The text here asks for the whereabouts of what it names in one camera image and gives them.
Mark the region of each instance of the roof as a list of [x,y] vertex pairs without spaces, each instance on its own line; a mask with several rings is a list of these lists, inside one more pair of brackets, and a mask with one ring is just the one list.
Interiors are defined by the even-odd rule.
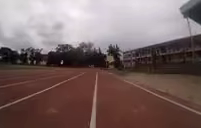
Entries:
[[[193,37],[193,39],[194,39],[194,42],[197,43],[199,40],[201,40],[201,34],[195,35]],[[130,51],[136,51],[136,50],[139,50],[139,49],[148,49],[148,48],[153,48],[153,47],[154,48],[163,47],[163,46],[168,46],[168,45],[173,45],[173,44],[174,44],[174,46],[177,46],[177,44],[178,45],[188,45],[188,43],[190,43],[190,37],[189,36],[184,37],[184,38],[171,40],[171,41],[162,42],[162,43],[159,43],[159,44],[149,45],[149,46],[146,46],[146,47],[136,48],[136,49],[133,49],[133,50],[125,51],[123,53],[130,52]]]
[[190,0],[180,10],[185,18],[188,17],[201,25],[201,0]]

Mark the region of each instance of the cloud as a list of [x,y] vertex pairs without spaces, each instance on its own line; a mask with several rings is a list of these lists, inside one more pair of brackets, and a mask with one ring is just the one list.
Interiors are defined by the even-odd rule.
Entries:
[[[0,0],[0,45],[14,49],[91,41],[127,50],[188,36],[188,0]],[[193,33],[201,27],[192,22]]]

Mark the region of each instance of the track lane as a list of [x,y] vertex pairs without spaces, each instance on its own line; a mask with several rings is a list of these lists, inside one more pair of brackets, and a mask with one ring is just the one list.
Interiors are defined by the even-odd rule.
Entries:
[[0,111],[0,128],[88,128],[95,72]]
[[31,73],[31,74],[23,74],[23,75],[11,74],[10,76],[7,76],[7,77],[0,76],[0,77],[2,77],[2,78],[0,78],[0,85],[21,82],[21,81],[34,79],[34,78],[55,75],[55,74],[59,74],[59,73],[57,73],[57,72],[37,73],[36,71],[33,71],[33,73]]
[[0,89],[0,106],[15,101],[17,99],[23,98],[32,93],[38,92],[42,89],[48,88],[54,84],[69,79],[70,77],[76,76],[78,74],[80,74],[80,72],[73,72],[65,74],[64,76],[61,77],[42,79],[31,83],[21,84],[20,86]]
[[7,88],[7,87],[12,87],[12,86],[17,86],[21,84],[26,84],[26,83],[31,83],[43,79],[50,79],[50,78],[55,78],[65,75],[65,72],[63,73],[58,73],[58,74],[48,74],[48,75],[38,75],[38,76],[31,76],[30,78],[21,78],[21,79],[16,79],[16,80],[3,80],[0,81],[0,89],[2,88]]
[[99,74],[97,127],[201,128],[201,116],[108,73]]

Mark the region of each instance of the white lane line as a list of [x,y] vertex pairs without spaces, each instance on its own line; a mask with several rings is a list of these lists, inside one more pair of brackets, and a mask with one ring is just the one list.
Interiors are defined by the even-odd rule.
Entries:
[[97,90],[98,90],[98,72],[96,73],[95,78],[95,90],[93,96],[90,128],[96,128]]
[[3,106],[0,106],[0,110],[2,110],[2,109],[4,109],[4,108],[7,108],[7,107],[10,107],[10,106],[12,106],[12,105],[15,105],[15,104],[17,104],[17,103],[20,103],[20,102],[22,102],[22,101],[28,100],[28,99],[30,99],[30,98],[32,98],[32,97],[34,97],[34,96],[37,96],[37,95],[39,95],[39,94],[42,94],[42,93],[44,93],[44,92],[46,92],[46,91],[49,91],[49,90],[51,90],[51,89],[54,89],[54,88],[56,88],[56,87],[58,87],[58,86],[60,86],[60,85],[62,85],[62,84],[64,84],[64,83],[66,83],[66,82],[68,82],[68,81],[71,81],[71,80],[73,80],[73,79],[76,79],[76,78],[78,78],[78,77],[80,77],[80,76],[82,76],[82,75],[84,75],[84,74],[85,74],[85,73],[81,73],[81,74],[76,75],[76,76],[74,76],[74,77],[71,77],[71,78],[69,78],[69,79],[67,79],[67,80],[64,80],[64,81],[62,81],[62,82],[60,82],[60,83],[57,83],[57,84],[55,84],[55,85],[53,85],[53,86],[51,86],[51,87],[49,87],[49,88],[46,88],[46,89],[44,89],[44,90],[42,90],[42,91],[38,91],[38,92],[36,92],[36,93],[33,93],[33,94],[31,94],[31,95],[28,95],[28,96],[23,97],[23,98],[21,98],[21,99],[18,99],[18,100],[16,100],[16,101],[7,103],[7,104],[5,104],[5,105],[3,105]]
[[201,112],[200,112],[200,111],[197,111],[197,110],[192,109],[192,108],[190,108],[190,107],[188,107],[188,106],[185,106],[185,105],[183,105],[183,104],[180,104],[180,103],[178,103],[178,102],[176,102],[176,101],[173,101],[173,100],[171,100],[171,99],[168,99],[168,98],[166,98],[166,97],[163,97],[163,96],[161,96],[161,95],[159,95],[159,94],[156,94],[156,93],[154,93],[154,92],[152,92],[152,91],[150,91],[150,90],[148,90],[148,89],[146,89],[146,88],[143,88],[143,87],[141,87],[141,86],[139,86],[139,85],[137,85],[137,84],[135,84],[135,83],[132,83],[132,82],[130,82],[130,81],[127,81],[127,80],[123,80],[123,81],[126,82],[126,83],[128,83],[128,84],[131,84],[131,85],[133,85],[133,86],[135,86],[135,87],[137,87],[137,88],[139,88],[139,89],[141,89],[141,90],[143,90],[143,91],[145,91],[145,92],[147,92],[147,93],[150,93],[150,94],[152,94],[152,95],[154,95],[154,96],[156,96],[156,97],[158,97],[158,98],[161,98],[161,99],[163,99],[163,100],[165,100],[165,101],[167,101],[167,102],[169,102],[169,103],[172,103],[172,104],[174,104],[174,105],[177,105],[177,106],[179,106],[179,107],[181,107],[181,108],[184,108],[184,109],[186,109],[186,110],[188,110],[188,111],[190,111],[190,112],[193,112],[193,113],[195,113],[195,114],[201,116]]
[[22,81],[22,82],[18,82],[18,83],[7,84],[7,85],[0,86],[0,89],[12,87],[12,86],[17,86],[17,85],[21,85],[21,84],[27,84],[27,83],[35,82],[35,81],[38,81],[38,80],[44,80],[44,79],[51,79],[51,78],[55,78],[55,77],[61,77],[61,76],[64,76],[64,75],[56,75],[56,76],[50,76],[50,77],[43,77],[43,78],[38,78],[38,79],[33,79],[33,80],[26,80],[26,81]]

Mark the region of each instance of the grass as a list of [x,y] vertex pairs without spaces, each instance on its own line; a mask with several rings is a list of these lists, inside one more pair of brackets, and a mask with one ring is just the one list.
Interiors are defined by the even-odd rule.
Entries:
[[49,69],[46,66],[36,65],[13,65],[0,63],[0,70],[31,70],[31,69]]

